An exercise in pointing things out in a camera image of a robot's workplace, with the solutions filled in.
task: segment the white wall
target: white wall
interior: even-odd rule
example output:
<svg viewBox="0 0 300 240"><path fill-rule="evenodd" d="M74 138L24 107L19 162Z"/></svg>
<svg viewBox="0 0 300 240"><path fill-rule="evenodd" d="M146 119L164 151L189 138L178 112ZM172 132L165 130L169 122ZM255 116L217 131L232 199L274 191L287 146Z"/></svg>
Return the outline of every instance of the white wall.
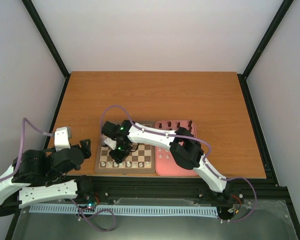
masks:
<svg viewBox="0 0 300 240"><path fill-rule="evenodd" d="M300 1L294 1L248 78L280 185L300 221Z"/></svg>
<svg viewBox="0 0 300 240"><path fill-rule="evenodd" d="M242 73L282 0L34 0L70 71Z"/></svg>
<svg viewBox="0 0 300 240"><path fill-rule="evenodd" d="M0 1L0 175L18 155L23 117L49 129L63 82L22 2ZM44 139L27 127L25 149L41 149ZM11 219L0 218L0 240Z"/></svg>

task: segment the purple tube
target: purple tube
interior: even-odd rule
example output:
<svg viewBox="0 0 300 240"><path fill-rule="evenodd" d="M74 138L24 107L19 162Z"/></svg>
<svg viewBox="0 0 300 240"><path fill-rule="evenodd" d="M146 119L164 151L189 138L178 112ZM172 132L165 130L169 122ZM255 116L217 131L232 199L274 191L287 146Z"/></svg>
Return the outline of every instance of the purple tube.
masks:
<svg viewBox="0 0 300 240"><path fill-rule="evenodd" d="M93 227L96 231L105 233L105 232L109 232L109 231L115 229L115 227L116 227L116 225L117 225L117 219L116 219L115 214L114 214L110 209L103 209L103 210L100 210L100 211L94 213L93 215L91 215L91 216L89 216L89 217L86 217L86 215L85 215L84 212L81 210L81 208L78 206L78 204L77 204L73 199L70 199L70 201L71 201L71 202L76 206L76 208L79 210L79 213L83 216L83 219L84 219L91 227ZM112 217L113 217L113 224L112 224L112 226L111 226L110 228L108 228L108 229L101 229L101 228L99 228L99 227L93 225L93 224L89 221L89 219L91 219L91 218L97 216L99 213L102 213L102 212L109 212L109 213L111 213L111 215L112 215Z"/></svg>

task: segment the wooden table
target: wooden table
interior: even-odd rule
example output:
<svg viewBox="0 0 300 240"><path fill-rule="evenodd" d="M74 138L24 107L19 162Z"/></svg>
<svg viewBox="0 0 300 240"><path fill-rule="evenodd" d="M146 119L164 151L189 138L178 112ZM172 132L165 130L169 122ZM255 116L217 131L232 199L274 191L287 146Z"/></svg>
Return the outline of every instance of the wooden table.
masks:
<svg viewBox="0 0 300 240"><path fill-rule="evenodd" d="M70 174L122 176L95 173L100 118L113 104L126 108L136 122L193 120L198 138L212 146L209 160L221 174L266 177L235 72L72 72L54 130L70 126L72 144L91 139L92 156ZM126 118L113 108L104 121ZM127 176L158 177L156 173Z"/></svg>

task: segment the cable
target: cable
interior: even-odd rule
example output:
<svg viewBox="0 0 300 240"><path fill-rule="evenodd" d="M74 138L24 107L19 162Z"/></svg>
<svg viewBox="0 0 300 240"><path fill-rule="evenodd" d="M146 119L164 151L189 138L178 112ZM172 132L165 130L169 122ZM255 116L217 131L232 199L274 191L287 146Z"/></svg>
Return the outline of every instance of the cable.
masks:
<svg viewBox="0 0 300 240"><path fill-rule="evenodd" d="M239 204L239 207L238 207L238 211L239 211L239 209L241 208L241 205L242 205L242 203L241 203L241 200L240 200L240 198L238 198L236 195L231 195L231 197L233 197L234 199L236 199L236 202L238 202L238 204Z"/></svg>
<svg viewBox="0 0 300 240"><path fill-rule="evenodd" d="M109 231L113 230L113 229L116 227L116 225L117 225L116 216L114 215L114 213L113 213L110 209L102 209L102 210L100 210L100 211L94 213L93 215L91 215L91 216L89 216L89 217L86 217L86 215L85 215L84 212L81 210L81 208L78 206L78 204L77 204L73 199L70 199L70 201L71 201L71 202L76 206L76 208L79 210L79 213L82 215L83 219L84 219L91 227L93 227L96 231L98 231L98 232L109 232ZM112 226L111 226L110 228L108 228L108 229L101 229L101 228L99 228L99 227L93 225L93 224L89 221L89 219L91 219L91 218L93 218L93 217L95 217L95 216L97 216L98 214L103 213L103 212L109 212L109 213L112 215L112 217L113 217L113 224L112 224Z"/></svg>
<svg viewBox="0 0 300 240"><path fill-rule="evenodd" d="M45 131L40 130L39 128L35 127L27 118L23 118L22 119L22 125L21 125L21 136L20 136L20 146L19 146L19 153L18 153L18 158L16 161L16 165L14 168L13 173L9 174L8 176L5 176L3 178L0 179L0 182L13 177L19 170L20 167L20 163L21 163L21 158L22 158L22 154L24 151L24 143L25 143L25 134L26 134L26 123L30 125L30 127L32 127L34 130L36 130L38 133L45 135L45 136L49 136L49 137L53 137L52 133L48 133Z"/></svg>
<svg viewBox="0 0 300 240"><path fill-rule="evenodd" d="M99 205L100 204L100 200L99 200L99 194L97 192L94 193L94 197L96 199L96 204Z"/></svg>
<svg viewBox="0 0 300 240"><path fill-rule="evenodd" d="M127 115L128 119L129 119L130 123L131 123L136 129L141 130L141 131L143 131L143 132L150 133L150 134L156 134L156 135L160 135L160 136L172 137L172 138L190 139L190 140L194 140L194 141L197 141L197 142L200 142L200 143L205 144L205 145L208 147L208 152L207 152L206 154L203 155L203 159L202 159L202 160L203 160L204 163L206 162L206 158L207 158L207 157L209 156L209 154L211 153L211 150L212 150L211 146L210 146L206 141L203 141L203 140L201 140L201 139L199 139L199 138L192 137L192 136L175 135L175 134L168 134L168 135L166 135L165 133L156 132L156 131L151 131L151 130L148 130L148 129L142 129L141 127L137 126L137 125L132 121L131 116L130 116L130 114L128 113L128 111L127 111L124 107L122 107L122 106L120 106L120 105L117 105L117 104L114 104L114 105L111 105L111 106L107 107L107 108L104 110L104 112L102 113L102 115L101 115L101 119L100 119L100 137L101 137L101 140L103 139L103 138L102 138L101 132L102 132L102 123L103 123L104 116L105 116L106 112L107 112L109 109L112 109L112 108L119 108L119 109L121 109L122 111L124 111L124 113ZM245 215L244 217L242 217L242 218L240 218L240 219L232 220L232 221L230 221L230 222L236 223L236 222L239 222L239 221L241 221L241 220L247 218L248 216L250 216L250 215L254 212L254 210L255 210L255 208L256 208L256 206L257 206L257 194L256 194L256 191L255 191L255 189L254 189L254 186L252 186L252 184L249 182L249 180L246 179L246 178L244 178L244 177L219 178L219 175L216 174L216 173L211 169L211 167L209 167L208 164L206 164L206 167L210 170L210 172L211 172L213 175L215 175L218 179L221 179L221 180L223 180L223 181L229 182L229 181L232 181L232 180L235 180L235 179L242 179L242 180L245 180L245 181L249 184L249 186L251 187L251 189L252 189L252 191L253 191L253 195L254 195L254 200L255 200L254 206L252 207L251 211L250 211L247 215Z"/></svg>

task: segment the chessboard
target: chessboard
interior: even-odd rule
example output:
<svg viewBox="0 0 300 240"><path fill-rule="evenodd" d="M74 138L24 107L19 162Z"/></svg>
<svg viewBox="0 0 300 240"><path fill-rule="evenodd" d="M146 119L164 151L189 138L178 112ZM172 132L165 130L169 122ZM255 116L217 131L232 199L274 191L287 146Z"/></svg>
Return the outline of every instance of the chessboard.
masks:
<svg viewBox="0 0 300 240"><path fill-rule="evenodd" d="M119 164L109 156L110 147L99 146L95 164L97 174L145 174L156 172L156 154L155 147L149 144L140 143L137 150L137 144L132 144L132 151Z"/></svg>

